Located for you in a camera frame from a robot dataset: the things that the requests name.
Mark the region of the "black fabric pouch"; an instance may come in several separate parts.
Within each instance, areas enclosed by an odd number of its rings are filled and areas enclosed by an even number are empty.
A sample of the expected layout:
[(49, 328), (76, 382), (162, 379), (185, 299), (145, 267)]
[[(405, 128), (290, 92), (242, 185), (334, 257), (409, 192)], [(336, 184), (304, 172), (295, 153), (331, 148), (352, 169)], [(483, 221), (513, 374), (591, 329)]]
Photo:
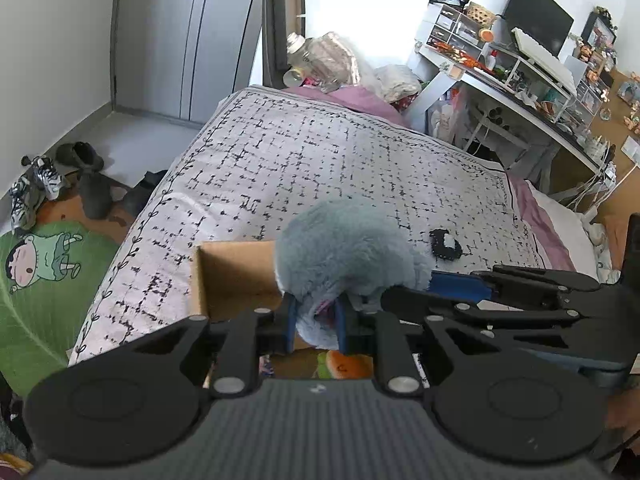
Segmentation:
[(436, 259), (456, 261), (462, 256), (462, 247), (446, 229), (434, 229), (430, 232), (432, 254)]

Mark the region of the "hamburger plush toy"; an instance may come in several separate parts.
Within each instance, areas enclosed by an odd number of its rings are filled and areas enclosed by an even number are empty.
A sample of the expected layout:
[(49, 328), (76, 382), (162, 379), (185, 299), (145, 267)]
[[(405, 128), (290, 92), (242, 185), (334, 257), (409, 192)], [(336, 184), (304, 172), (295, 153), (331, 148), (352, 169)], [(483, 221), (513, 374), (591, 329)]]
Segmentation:
[(320, 379), (369, 379), (373, 377), (373, 362), (368, 356), (345, 356), (336, 350), (321, 352), (317, 356), (314, 377)]

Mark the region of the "blue plush toy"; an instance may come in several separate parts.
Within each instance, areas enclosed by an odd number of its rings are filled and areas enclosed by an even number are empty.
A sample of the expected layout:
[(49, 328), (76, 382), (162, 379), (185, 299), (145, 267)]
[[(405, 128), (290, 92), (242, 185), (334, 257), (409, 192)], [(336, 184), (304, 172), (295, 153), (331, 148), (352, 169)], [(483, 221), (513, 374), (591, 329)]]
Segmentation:
[(306, 344), (338, 348), (326, 309), (341, 294), (364, 297), (363, 311), (381, 309), (385, 289), (425, 290), (436, 262), (430, 248), (414, 246), (390, 207), (361, 198), (325, 200), (295, 216), (274, 243), (280, 292), (298, 302), (296, 330)]

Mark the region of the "planet print tissue pack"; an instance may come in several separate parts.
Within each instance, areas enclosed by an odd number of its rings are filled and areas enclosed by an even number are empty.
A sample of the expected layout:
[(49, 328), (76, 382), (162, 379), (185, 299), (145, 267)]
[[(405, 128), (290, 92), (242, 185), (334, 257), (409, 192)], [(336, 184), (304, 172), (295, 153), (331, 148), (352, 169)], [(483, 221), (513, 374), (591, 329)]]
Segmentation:
[(273, 365), (270, 356), (261, 356), (259, 358), (259, 375), (262, 377), (272, 377), (274, 375)]

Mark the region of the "brown cardboard box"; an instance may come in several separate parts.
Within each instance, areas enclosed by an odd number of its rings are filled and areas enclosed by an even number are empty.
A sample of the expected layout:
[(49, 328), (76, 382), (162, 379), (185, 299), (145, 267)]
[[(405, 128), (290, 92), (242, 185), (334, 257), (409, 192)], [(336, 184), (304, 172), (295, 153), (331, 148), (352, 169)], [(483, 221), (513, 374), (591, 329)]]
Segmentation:
[(205, 242), (196, 248), (191, 315), (205, 323), (200, 356), (208, 388), (218, 399), (252, 393), (261, 356), (290, 356), (303, 347), (295, 335), (285, 352), (283, 296), (274, 270), (273, 242)]

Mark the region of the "pink bed sheet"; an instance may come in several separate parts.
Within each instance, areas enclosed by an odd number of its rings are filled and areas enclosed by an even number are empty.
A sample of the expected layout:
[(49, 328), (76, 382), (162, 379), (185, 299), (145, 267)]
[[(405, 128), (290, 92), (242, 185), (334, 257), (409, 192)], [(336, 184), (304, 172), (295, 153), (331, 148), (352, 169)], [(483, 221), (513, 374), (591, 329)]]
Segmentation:
[(518, 202), (518, 211), (522, 219), (532, 229), (537, 244), (544, 253), (544, 265), (547, 269), (575, 271), (570, 252), (563, 244), (553, 222), (537, 200), (538, 192), (529, 181), (508, 176), (510, 187)]

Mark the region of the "black white patterned blanket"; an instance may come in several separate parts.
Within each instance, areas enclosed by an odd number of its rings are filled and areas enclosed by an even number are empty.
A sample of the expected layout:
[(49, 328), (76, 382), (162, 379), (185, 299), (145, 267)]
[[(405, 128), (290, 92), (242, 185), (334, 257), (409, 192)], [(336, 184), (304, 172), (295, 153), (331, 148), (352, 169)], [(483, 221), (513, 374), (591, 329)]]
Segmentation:
[(70, 352), (73, 362), (184, 318), (195, 249), (272, 240), (325, 200), (383, 208), (413, 245), (446, 229), (459, 273), (542, 268), (503, 166), (326, 101), (250, 87), (229, 96), (175, 159), (106, 271)]

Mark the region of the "white desk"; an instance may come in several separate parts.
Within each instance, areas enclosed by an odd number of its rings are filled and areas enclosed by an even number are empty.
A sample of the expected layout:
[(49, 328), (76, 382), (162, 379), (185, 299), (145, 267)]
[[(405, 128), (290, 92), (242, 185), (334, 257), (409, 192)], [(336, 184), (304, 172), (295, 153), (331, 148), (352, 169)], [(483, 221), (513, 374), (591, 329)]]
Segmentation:
[(453, 86), (465, 84), (521, 116), (526, 122), (572, 154), (593, 174), (602, 168), (602, 164), (590, 157), (574, 138), (562, 132), (557, 125), (553, 125), (552, 122), (543, 118), (531, 107), (526, 106), (511, 93), (501, 89), (489, 76), (482, 76), (477, 70), (470, 70), (460, 63), (450, 60), (427, 44), (420, 44), (407, 66), (419, 79), (424, 79), (427, 75), (432, 76), (425, 88), (402, 113), (410, 129), (426, 133), (427, 110)]

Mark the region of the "white keyboard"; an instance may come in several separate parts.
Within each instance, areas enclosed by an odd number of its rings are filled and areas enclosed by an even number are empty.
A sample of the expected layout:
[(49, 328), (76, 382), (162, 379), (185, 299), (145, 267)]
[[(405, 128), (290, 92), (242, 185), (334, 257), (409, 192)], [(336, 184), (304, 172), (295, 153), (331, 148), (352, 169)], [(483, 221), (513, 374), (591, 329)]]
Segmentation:
[(572, 96), (576, 94), (574, 77), (570, 70), (563, 65), (558, 58), (520, 28), (514, 27), (514, 29), (511, 30), (511, 34), (522, 55), (533, 60), (536, 65), (540, 66), (554, 80), (562, 84)]

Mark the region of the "green cartoon floor mat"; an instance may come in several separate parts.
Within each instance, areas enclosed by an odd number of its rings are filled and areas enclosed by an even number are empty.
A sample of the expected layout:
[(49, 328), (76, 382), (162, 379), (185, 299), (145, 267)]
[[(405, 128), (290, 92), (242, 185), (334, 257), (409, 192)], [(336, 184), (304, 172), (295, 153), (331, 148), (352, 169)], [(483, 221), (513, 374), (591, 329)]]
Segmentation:
[(18, 396), (70, 362), (117, 249), (73, 221), (1, 235), (1, 374)]

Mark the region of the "clear plastic jar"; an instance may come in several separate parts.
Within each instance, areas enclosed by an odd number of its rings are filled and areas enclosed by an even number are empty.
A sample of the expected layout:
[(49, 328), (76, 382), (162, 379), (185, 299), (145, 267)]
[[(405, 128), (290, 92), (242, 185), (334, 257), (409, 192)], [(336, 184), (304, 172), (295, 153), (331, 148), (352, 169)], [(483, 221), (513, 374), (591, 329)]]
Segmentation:
[(286, 38), (286, 57), (290, 68), (283, 82), (288, 88), (313, 86), (324, 93), (340, 88), (338, 73), (318, 40), (291, 32)]

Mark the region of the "dark slippers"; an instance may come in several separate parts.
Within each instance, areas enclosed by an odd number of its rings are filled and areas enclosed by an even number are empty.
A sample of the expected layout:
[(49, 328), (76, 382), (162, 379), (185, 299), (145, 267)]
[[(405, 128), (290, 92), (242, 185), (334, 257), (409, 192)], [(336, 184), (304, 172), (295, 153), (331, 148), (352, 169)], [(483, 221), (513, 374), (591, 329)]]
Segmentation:
[(81, 141), (61, 144), (56, 149), (55, 160), (82, 171), (99, 172), (104, 168), (104, 159), (91, 144)]

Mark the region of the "white desk shelf organizer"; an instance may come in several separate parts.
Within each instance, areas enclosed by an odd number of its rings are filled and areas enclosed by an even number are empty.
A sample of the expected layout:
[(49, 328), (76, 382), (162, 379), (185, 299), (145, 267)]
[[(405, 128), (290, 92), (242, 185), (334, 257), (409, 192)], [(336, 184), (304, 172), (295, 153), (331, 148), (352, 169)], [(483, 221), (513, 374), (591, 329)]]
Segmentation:
[(426, 14), (425, 42), (437, 41), (464, 51), (471, 58), (480, 58), (486, 40), (480, 38), (483, 27), (472, 18), (443, 3), (430, 3)]

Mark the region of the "grey white sneakers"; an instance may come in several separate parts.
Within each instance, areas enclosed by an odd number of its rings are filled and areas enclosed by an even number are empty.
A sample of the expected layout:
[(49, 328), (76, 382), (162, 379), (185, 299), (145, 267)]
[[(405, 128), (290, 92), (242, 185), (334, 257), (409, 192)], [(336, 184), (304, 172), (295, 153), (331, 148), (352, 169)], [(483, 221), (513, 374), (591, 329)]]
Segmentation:
[(11, 230), (15, 235), (31, 231), (37, 223), (37, 211), (45, 200), (54, 202), (61, 198), (70, 187), (48, 156), (22, 159), (26, 168), (10, 187)]

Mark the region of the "black computer monitor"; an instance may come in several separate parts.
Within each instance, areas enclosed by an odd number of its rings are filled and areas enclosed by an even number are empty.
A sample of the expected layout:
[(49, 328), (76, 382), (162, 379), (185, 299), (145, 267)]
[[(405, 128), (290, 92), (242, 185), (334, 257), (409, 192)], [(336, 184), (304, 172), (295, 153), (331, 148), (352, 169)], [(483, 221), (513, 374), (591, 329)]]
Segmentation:
[(557, 56), (574, 18), (554, 0), (508, 0), (502, 12), (506, 24), (517, 27)]

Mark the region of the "leaning framed board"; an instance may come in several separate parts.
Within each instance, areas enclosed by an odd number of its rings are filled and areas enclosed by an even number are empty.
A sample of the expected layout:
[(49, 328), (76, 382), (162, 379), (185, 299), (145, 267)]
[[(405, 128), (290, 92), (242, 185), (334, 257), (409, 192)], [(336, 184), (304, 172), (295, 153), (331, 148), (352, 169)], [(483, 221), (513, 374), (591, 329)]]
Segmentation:
[(283, 89), (292, 32), (306, 35), (305, 0), (262, 0), (262, 84)]

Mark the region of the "grey door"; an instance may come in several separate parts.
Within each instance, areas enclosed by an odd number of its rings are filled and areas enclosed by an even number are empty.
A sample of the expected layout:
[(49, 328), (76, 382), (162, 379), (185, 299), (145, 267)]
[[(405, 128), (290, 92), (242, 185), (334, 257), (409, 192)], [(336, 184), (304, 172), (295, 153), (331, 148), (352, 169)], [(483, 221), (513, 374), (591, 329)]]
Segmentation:
[(114, 0), (112, 102), (201, 125), (250, 83), (262, 0)]

